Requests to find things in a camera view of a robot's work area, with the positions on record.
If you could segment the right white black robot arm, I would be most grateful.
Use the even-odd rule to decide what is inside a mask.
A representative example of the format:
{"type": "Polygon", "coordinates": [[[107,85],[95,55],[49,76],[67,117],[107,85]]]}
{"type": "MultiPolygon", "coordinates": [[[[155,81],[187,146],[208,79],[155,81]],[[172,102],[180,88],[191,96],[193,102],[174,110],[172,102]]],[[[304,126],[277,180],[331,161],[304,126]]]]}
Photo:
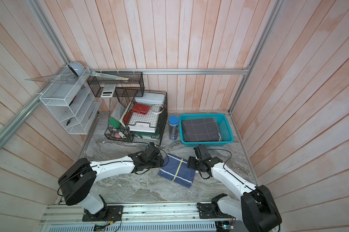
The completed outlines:
{"type": "Polygon", "coordinates": [[[218,157],[212,157],[205,145],[194,148],[195,156],[189,157],[188,168],[207,173],[224,184],[235,196],[219,194],[209,204],[197,204],[199,216],[206,218],[230,217],[242,221],[249,232],[270,232],[282,223],[278,207],[270,190],[250,183],[232,171],[218,157]]]}

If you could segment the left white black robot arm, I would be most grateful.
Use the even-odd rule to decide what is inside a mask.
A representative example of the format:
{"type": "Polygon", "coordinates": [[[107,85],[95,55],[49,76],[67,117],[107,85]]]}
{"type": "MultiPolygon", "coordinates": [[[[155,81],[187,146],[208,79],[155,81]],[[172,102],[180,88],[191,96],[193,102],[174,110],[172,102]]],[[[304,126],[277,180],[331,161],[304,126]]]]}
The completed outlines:
{"type": "Polygon", "coordinates": [[[85,214],[95,221],[118,217],[117,210],[111,209],[103,197],[92,192],[95,183],[121,174],[136,174],[144,170],[164,167],[165,159],[154,143],[144,151],[107,161],[77,160],[58,180],[57,194],[64,198],[67,206],[78,205],[85,214]]]}

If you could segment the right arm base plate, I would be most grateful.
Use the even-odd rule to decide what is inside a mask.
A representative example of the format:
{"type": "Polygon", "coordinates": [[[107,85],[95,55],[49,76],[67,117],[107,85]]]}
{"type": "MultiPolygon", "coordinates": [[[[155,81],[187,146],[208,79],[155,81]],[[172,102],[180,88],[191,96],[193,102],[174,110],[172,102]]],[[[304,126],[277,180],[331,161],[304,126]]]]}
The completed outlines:
{"type": "Polygon", "coordinates": [[[214,203],[210,203],[210,204],[197,203],[196,207],[199,211],[199,217],[201,219],[215,219],[215,218],[235,219],[235,217],[231,215],[222,213],[221,210],[218,208],[218,206],[214,203]]]}

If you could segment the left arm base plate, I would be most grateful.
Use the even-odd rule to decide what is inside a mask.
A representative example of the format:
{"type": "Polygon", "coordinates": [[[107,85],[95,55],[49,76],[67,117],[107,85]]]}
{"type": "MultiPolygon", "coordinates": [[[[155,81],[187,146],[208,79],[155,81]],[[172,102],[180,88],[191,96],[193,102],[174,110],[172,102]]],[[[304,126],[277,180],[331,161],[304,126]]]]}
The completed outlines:
{"type": "Polygon", "coordinates": [[[105,206],[95,214],[91,214],[88,210],[85,209],[82,221],[120,221],[123,213],[123,208],[123,206],[105,206]]]}

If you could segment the navy blue pillowcase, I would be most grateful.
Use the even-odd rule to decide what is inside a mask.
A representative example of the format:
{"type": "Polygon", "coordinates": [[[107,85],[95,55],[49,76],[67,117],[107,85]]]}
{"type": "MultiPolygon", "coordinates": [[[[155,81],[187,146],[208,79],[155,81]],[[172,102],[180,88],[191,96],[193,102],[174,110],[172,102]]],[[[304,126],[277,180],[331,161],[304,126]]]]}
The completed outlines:
{"type": "Polygon", "coordinates": [[[165,158],[164,166],[159,170],[158,176],[190,188],[193,184],[195,174],[195,170],[188,168],[188,160],[168,154],[165,158]]]}

